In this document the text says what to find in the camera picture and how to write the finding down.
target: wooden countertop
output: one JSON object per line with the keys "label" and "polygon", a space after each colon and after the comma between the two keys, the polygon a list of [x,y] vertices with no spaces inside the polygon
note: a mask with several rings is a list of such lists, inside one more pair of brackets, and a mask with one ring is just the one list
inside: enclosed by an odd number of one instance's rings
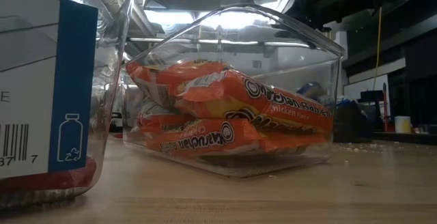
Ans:
{"label": "wooden countertop", "polygon": [[313,167],[226,178],[108,142],[99,183],[0,223],[436,223],[437,147],[337,144]]}

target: plastic container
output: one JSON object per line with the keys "label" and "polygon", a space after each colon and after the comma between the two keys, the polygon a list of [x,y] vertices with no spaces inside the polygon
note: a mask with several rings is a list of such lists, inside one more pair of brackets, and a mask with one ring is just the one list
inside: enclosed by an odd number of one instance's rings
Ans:
{"label": "plastic container", "polygon": [[[1,178],[0,176],[0,209],[51,203],[76,197],[85,193],[97,183],[102,171],[104,149],[111,121],[112,103],[115,88],[118,86],[119,69],[123,60],[132,3],[133,0],[123,2],[119,12],[115,15],[113,21],[107,25],[101,38],[96,43],[85,167],[11,178]],[[67,113],[65,115],[65,121],[59,127],[59,141],[64,137],[68,137],[69,134],[78,135],[85,130],[79,120],[78,114]],[[77,160],[79,157],[84,156],[80,154],[81,137],[78,137],[77,141],[80,144],[70,145],[74,148],[65,148],[58,145],[57,160]],[[59,152],[65,152],[64,154],[66,154],[66,152],[77,148],[79,148],[77,155],[73,154],[70,157],[70,154],[68,154],[65,158],[59,157]]]}
{"label": "plastic container", "polygon": [[124,143],[241,178],[325,161],[342,55],[267,8],[211,12],[122,68]]}

